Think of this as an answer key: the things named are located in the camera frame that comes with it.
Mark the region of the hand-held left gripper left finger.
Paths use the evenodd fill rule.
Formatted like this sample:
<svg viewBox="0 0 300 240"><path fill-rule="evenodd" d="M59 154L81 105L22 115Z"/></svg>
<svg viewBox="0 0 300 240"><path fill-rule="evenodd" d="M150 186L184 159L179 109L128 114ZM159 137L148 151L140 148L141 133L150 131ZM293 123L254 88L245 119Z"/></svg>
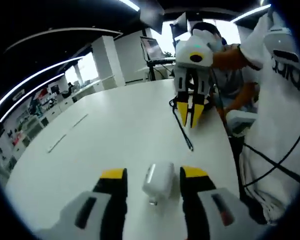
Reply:
<svg viewBox="0 0 300 240"><path fill-rule="evenodd" d="M91 191L80 193L60 211L52 227L35 234L39 240L121 240L127 196L127 169L105 170Z"/></svg>

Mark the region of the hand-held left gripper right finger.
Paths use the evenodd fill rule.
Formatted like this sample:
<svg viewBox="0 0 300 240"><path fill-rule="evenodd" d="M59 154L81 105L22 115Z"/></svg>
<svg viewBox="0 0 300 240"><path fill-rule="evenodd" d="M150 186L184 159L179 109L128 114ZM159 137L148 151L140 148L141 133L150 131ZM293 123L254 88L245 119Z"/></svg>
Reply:
<svg viewBox="0 0 300 240"><path fill-rule="evenodd" d="M189 240L260 240L270 229L251 218L227 188L217 188L201 168L181 166L180 193Z"/></svg>

